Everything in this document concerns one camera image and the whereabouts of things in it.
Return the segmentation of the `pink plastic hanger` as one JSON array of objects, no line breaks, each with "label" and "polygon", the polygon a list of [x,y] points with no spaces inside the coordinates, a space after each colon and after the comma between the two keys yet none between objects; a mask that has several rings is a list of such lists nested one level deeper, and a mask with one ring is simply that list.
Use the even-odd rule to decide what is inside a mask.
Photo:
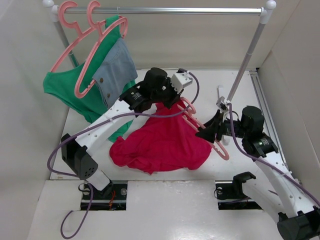
[{"label": "pink plastic hanger", "polygon": [[[181,97],[180,100],[187,107],[187,109],[184,109],[180,103],[177,104],[177,107],[182,111],[182,118],[184,119],[184,121],[196,132],[205,129],[206,127],[195,117],[195,114],[197,112],[191,102],[184,97]],[[211,143],[207,141],[207,143],[223,160],[228,161],[230,159],[228,151],[220,142],[215,141],[214,143]]]}]

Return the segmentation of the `red t shirt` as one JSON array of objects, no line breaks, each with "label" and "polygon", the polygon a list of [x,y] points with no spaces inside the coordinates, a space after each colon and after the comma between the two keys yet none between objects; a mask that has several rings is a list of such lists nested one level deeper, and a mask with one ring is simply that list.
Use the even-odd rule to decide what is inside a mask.
[{"label": "red t shirt", "polygon": [[212,147],[196,136],[182,115],[173,116],[185,107],[182,101],[170,109],[156,104],[157,118],[150,117],[127,138],[116,139],[109,150],[113,163],[148,174],[198,169],[210,156]]}]

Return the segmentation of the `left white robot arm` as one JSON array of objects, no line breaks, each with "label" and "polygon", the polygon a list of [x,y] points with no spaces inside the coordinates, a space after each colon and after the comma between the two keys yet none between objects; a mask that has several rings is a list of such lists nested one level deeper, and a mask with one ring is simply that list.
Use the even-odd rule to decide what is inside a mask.
[{"label": "left white robot arm", "polygon": [[66,134],[61,138],[62,160],[77,178],[92,185],[98,197],[107,198],[113,183],[93,159],[95,151],[120,127],[149,110],[152,104],[161,103],[170,108],[180,99],[183,83],[188,80],[183,70],[169,77],[164,70],[151,68],[142,81],[122,93],[89,127],[75,137]]}]

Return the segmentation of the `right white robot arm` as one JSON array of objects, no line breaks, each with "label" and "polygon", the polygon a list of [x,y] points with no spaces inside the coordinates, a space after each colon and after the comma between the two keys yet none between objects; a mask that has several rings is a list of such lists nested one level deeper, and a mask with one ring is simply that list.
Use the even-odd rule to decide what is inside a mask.
[{"label": "right white robot arm", "polygon": [[275,221],[284,240],[310,240],[320,235],[320,202],[293,178],[284,163],[275,159],[279,149],[264,133],[265,117],[255,106],[246,106],[241,118],[225,118],[218,110],[200,126],[197,137],[214,143],[223,136],[240,138],[238,150],[259,167],[274,191],[259,186],[257,177],[244,172],[233,177],[231,191],[253,199]]}]

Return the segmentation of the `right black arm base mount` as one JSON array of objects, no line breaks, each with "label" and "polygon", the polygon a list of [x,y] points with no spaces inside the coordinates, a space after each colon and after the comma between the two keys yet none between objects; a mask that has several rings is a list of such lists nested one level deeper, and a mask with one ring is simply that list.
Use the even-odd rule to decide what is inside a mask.
[{"label": "right black arm base mount", "polygon": [[254,200],[243,193],[237,193],[232,181],[216,181],[213,195],[217,199],[217,207],[221,211],[262,210]]}]

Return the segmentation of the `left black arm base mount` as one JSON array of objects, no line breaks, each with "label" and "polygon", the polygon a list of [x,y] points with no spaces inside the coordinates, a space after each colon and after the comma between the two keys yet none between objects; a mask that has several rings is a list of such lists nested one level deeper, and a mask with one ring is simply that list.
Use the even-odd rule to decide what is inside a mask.
[{"label": "left black arm base mount", "polygon": [[[113,181],[112,186],[108,186],[106,190],[99,191],[96,188],[93,189],[93,199],[90,211],[125,211],[127,208],[127,193],[128,182],[127,181]],[[81,192],[80,209],[82,211],[87,210],[91,193],[87,183],[81,183],[78,186],[78,190]]]}]

